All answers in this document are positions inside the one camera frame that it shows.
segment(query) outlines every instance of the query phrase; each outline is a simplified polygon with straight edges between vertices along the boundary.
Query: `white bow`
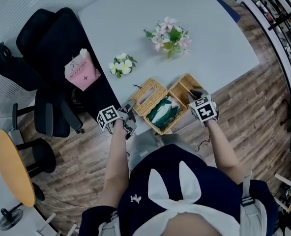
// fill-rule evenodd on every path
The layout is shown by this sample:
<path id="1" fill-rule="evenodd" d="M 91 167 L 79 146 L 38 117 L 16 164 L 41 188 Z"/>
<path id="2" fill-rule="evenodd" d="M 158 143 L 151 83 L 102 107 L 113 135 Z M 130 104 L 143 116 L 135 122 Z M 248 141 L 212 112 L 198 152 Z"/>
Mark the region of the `white bow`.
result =
<path id="1" fill-rule="evenodd" d="M 165 230 L 168 221 L 183 212 L 201 215 L 222 236 L 239 235 L 239 224 L 232 216 L 210 207 L 194 204 L 202 195 L 199 181 L 183 161 L 179 163 L 179 181 L 184 199 L 174 201 L 170 199 L 161 175 L 155 169 L 151 169 L 148 197 L 166 211 L 145 222 L 133 236 L 159 236 Z"/>

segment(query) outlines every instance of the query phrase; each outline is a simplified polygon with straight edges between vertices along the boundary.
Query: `white table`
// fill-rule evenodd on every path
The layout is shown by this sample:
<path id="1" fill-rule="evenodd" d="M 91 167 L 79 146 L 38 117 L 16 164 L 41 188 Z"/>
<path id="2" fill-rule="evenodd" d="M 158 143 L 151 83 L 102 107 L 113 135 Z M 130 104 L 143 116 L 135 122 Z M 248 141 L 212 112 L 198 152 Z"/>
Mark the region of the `white table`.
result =
<path id="1" fill-rule="evenodd" d="M 256 54 L 234 20 L 216 0 L 98 0 L 79 12 L 96 57 L 119 103 L 123 105 L 153 77 L 169 88 L 188 72 L 214 93 L 259 64 Z M 145 37 L 144 28 L 155 30 L 166 16 L 178 19 L 188 30 L 192 53 L 167 60 Z M 109 63 L 127 53 L 138 61 L 127 76 L 118 79 Z M 136 133 L 150 127 L 137 119 Z"/>

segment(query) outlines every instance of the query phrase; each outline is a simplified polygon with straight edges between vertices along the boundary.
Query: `black stool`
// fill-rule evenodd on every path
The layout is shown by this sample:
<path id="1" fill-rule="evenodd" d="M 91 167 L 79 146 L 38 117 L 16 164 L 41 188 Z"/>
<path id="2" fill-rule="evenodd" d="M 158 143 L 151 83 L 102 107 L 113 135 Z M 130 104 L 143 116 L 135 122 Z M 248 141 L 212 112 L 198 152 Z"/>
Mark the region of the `black stool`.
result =
<path id="1" fill-rule="evenodd" d="M 43 139 L 16 145 L 18 150 L 32 147 L 35 163 L 26 166 L 29 177 L 32 178 L 41 172 L 52 173 L 56 168 L 56 159 L 50 145 Z"/>

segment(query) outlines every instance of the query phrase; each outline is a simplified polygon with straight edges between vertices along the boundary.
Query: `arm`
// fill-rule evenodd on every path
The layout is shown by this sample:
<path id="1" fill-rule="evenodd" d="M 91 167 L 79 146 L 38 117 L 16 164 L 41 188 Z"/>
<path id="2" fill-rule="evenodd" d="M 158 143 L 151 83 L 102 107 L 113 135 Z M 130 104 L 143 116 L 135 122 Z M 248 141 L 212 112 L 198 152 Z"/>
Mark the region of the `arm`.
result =
<path id="1" fill-rule="evenodd" d="M 235 183 L 242 183 L 244 181 L 244 171 L 219 124 L 211 119 L 206 122 L 206 126 L 209 129 L 217 168 L 228 175 Z"/>
<path id="2" fill-rule="evenodd" d="M 123 121 L 116 120 L 106 165 L 104 188 L 94 206 L 117 208 L 122 194 L 128 187 L 129 169 L 126 155 L 126 135 Z"/>

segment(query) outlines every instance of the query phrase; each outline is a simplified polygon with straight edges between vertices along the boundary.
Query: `white flower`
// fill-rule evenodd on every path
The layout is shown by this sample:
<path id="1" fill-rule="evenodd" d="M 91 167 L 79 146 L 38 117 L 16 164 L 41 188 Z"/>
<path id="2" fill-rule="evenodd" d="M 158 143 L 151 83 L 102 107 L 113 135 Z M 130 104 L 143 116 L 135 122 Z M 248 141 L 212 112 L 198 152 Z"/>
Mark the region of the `white flower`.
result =
<path id="1" fill-rule="evenodd" d="M 122 71 L 123 74 L 130 73 L 132 67 L 132 62 L 130 60 L 125 60 L 124 62 L 120 62 L 119 64 L 119 70 Z"/>
<path id="2" fill-rule="evenodd" d="M 122 53 L 121 55 L 117 55 L 117 56 L 116 56 L 116 59 L 118 59 L 118 60 L 123 60 L 123 59 L 126 58 L 126 56 L 127 56 L 126 53 Z"/>
<path id="3" fill-rule="evenodd" d="M 110 68 L 112 74 L 116 73 L 116 64 L 110 63 L 110 65 L 109 65 L 109 68 Z"/>

